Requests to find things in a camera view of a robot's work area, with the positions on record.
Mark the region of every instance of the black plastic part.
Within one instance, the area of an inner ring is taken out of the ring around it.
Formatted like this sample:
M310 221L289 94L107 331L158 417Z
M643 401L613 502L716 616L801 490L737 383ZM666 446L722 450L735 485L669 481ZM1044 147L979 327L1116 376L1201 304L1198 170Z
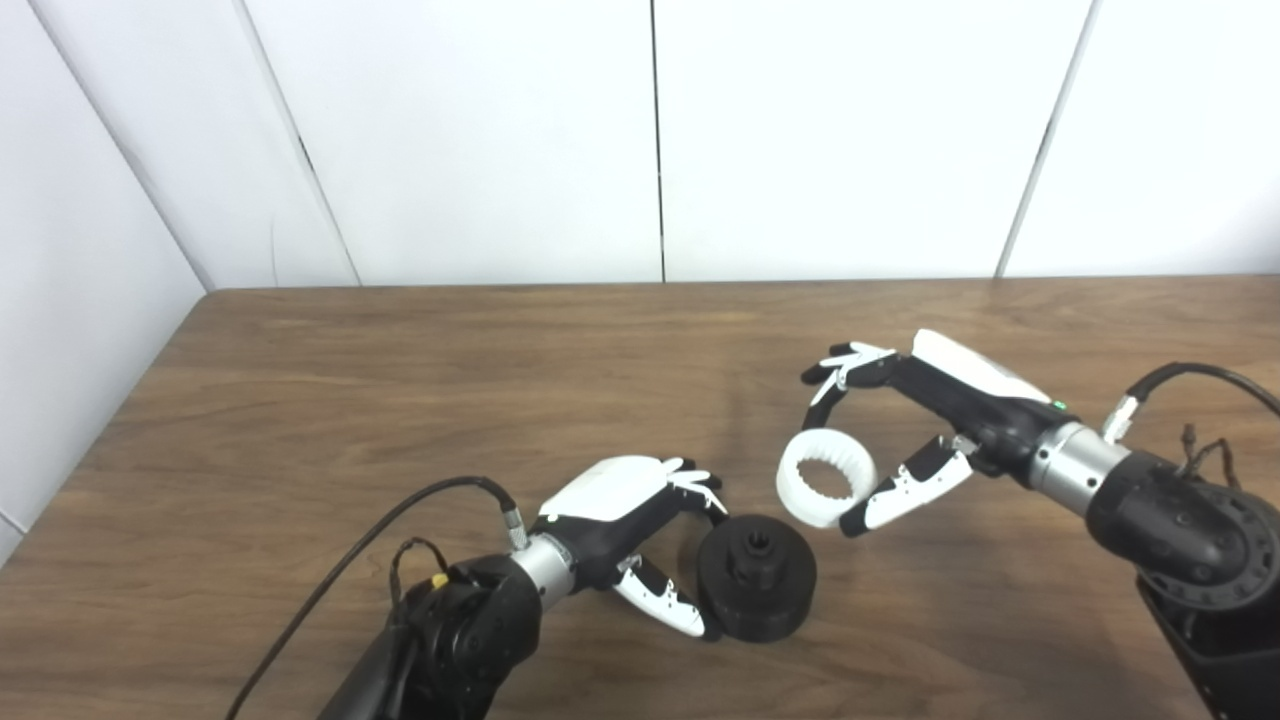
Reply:
M731 638L767 643L809 615L818 564L791 525L765 515L721 523L698 548L698 597L704 620Z
M867 506L873 497L882 492L888 492L897 487L893 483L893 478L884 478L881 484L876 486L867 500L859 502L858 505L850 507L844 515L840 516L840 532L845 534L846 538L856 538L858 536L870 530L867 527Z
M1280 588L1247 610L1187 610L1138 578L1138 593L1212 717L1280 717Z
M942 468L955 456L955 451L951 450L943 438L936 437L924 445L920 450L916 450L908 457L902 466L906 468L906 473L910 479L916 483L927 483L933 479ZM840 532L845 534L846 538L856 538L858 536L868 532L870 528L867 527L867 509L870 506L873 497L882 492L890 492L897 488L897 483L893 478L884 478L881 484L876 486L867 500L859 502L858 505L850 507L844 515L840 516Z
M484 717L511 670L538 648L541 598L508 556L449 569L406 593L408 620L365 651L319 720Z
M1084 523L1098 544L1166 583L1178 583L1188 597L1211 592L1242 579L1249 547L1236 521L1198 484L1203 483L1181 478L1167 460L1133 452L1107 474Z
M977 443L969 456L975 470L1007 474L1023 487L1030 486L1032 460L1044 436L1079 421L1046 402L988 395L916 357L899 361L888 384Z
M703 484L719 486L714 475ZM705 498L694 492L667 486L635 510L617 520L590 520L588 518L539 518L529 534L545 533L554 537L573 557L572 593L593 588L611 589L618 583L618 564L636 551L641 542L653 537L680 512L703 511L710 521L723 520L718 507L704 509Z
M814 428L827 427L827 420L831 419L831 411L835 410L836 405L845 398L846 392L832 387L827 395L823 395L809 406L804 413L804 421L800 423L800 429L812 430Z
M407 628L387 628L338 685L317 720L375 720L394 680L394 667Z

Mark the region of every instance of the black cylindrical part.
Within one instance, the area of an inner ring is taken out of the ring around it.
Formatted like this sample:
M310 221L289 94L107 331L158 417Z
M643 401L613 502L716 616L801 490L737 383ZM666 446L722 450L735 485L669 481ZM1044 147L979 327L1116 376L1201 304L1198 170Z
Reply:
M721 523L698 550L698 596L726 635L774 642L809 615L818 564L791 525L765 515Z

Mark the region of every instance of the white wall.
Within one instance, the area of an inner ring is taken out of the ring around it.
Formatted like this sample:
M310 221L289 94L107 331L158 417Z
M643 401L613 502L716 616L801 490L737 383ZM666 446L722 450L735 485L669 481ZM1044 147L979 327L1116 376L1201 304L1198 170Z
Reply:
M1107 1L1011 275L1280 273L1280 3Z
M667 277L989 277L1088 0L657 0Z
M204 293L23 0L0 0L0 561Z
M648 0L250 0L365 282L662 277Z
M212 287L356 282L234 0L32 4Z

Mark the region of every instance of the wall seam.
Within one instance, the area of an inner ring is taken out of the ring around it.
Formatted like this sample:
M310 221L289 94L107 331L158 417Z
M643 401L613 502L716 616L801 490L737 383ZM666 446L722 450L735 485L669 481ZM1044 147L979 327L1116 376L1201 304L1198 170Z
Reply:
M124 142L120 140L119 133L115 131L111 123L108 122L106 115L102 114L101 106L93 97L93 94L90 92L88 86L84 83L84 78L76 69L76 64L72 63L70 56L67 54L67 49L58 38L58 33L54 32L54 28L50 24L49 18L46 17L44 9L41 9L38 0L27 0L27 6L31 8L32 14L36 15L36 22L38 22L40 27L45 31L45 36L49 38L49 42L52 44L54 51L56 51L58 56L61 58L63 65L67 67L67 72L70 73L72 79L76 81L76 86L79 87L81 95L88 102L90 109L93 110L93 115L97 117L97 122L106 131L108 137L111 138L111 143L115 145L116 152L120 154L120 158L124 159L124 164L129 168L129 172L133 173L134 182L138 183L138 187L142 188L142 193L146 196L147 201L151 202L151 208L160 218L160 224L164 225L165 231L168 231L169 233L169 237L173 238L174 245L178 247L178 252L182 254L183 260L187 261L187 266L191 268L191 273L196 275L196 281L200 282L200 286L205 288L206 293L212 292L214 291L212 278L209 277L209 272L205 270L204 265L201 265L200 261L197 261L192 256L191 250L187 247L187 243L183 242L182 236L174 228L173 220L169 219L169 215L161 208L160 201L156 200L155 188L152 188L151 183L146 181L147 174L146 170L141 167L141 161L138 160L138 158L133 152L131 152L128 147L125 147Z
M289 108L289 102L284 97L284 88L280 87L280 78L275 74L271 59L266 54L266 46L262 44L262 35L257 31L257 23L253 22L253 15L250 13L248 5L244 4L244 0L232 0L232 5L236 8L236 14L241 20L241 29L244 31L244 38L248 41L250 49L253 53L253 61L257 63L259 70L266 81L268 92L271 95L271 100L275 102L280 120L284 123L284 128L289 136L291 143L293 145L294 155L297 155L298 161L302 165L302 173L307 178L307 184L311 187L311 192L315 195L316 201L324 211L325 224L329 225L329 232L333 233L333 237L338 241L338 246L342 249L342 255L347 260L347 269L351 270L351 275L356 281L356 284L364 287L365 282L360 275L360 270L356 268L355 258L351 255L351 246L347 245L347 238L342 233L342 227L338 224L337 215L334 215L333 205L329 202L329 195L325 192L324 184L320 183L320 174L316 173L315 164L311 161L311 154L307 152L307 146L302 141L302 133L298 131L297 119L293 117L293 110Z
M1009 260L1014 256L1014 246L1018 243L1018 236L1023 229L1023 220L1027 218L1027 210L1030 208L1032 197L1036 195L1036 186L1039 184L1041 172L1044 169L1044 161L1048 159L1050 149L1053 145L1053 137L1057 135L1059 122L1062 119L1062 113L1066 111L1066 102L1071 95L1071 87L1075 85L1075 74L1080 69L1080 61L1084 59L1084 50L1089 45L1089 37L1093 35L1093 24L1097 20L1098 12L1102 9L1102 0L1092 0L1089 3L1089 10L1084 14L1084 23L1080 26L1080 35L1075 40L1075 49L1071 51L1071 60L1066 64L1066 73L1062 76L1062 85L1059 86L1057 99L1053 101L1053 109L1050 110L1048 122L1044 124L1044 135L1041 136L1039 149L1036 150L1036 159L1032 161L1030 173L1027 176L1027 184L1023 186L1023 195L1018 200L1018 209L1014 211L1014 220L1009 225L1009 234L1005 237L1005 246L1000 251L1000 260L996 263L996 273L992 275L995 278L1005 277L1005 272L1009 269Z

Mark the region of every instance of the white robotic finger segment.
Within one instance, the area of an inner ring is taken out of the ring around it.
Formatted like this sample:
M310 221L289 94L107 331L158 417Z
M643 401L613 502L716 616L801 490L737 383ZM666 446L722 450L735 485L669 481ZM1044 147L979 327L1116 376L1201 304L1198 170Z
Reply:
M721 502L718 497L716 497L716 493L712 492L712 488L698 484L699 482L705 480L710 477L712 477L710 473L701 473L701 471L677 473L671 477L671 484L686 492L696 492L698 495L703 496L703 500L705 502L704 507L710 509L714 506L719 509L719 511L723 512L724 515L728 515L728 509L724 507L724 503Z
M850 495L828 497L813 489L800 474L806 460L826 462L849 480ZM787 443L778 465L778 497L796 520L814 528L833 528L840 516L876 489L876 462L856 439L828 428L804 430Z
M644 561L640 561L623 570L622 580L614 587L618 594L644 611L645 615L686 635L700 638L707 634L707 625L703 623L703 614L698 606L681 597L675 583L662 577L660 573L653 573L652 578L645 578L649 580L646 583L641 575L648 568Z

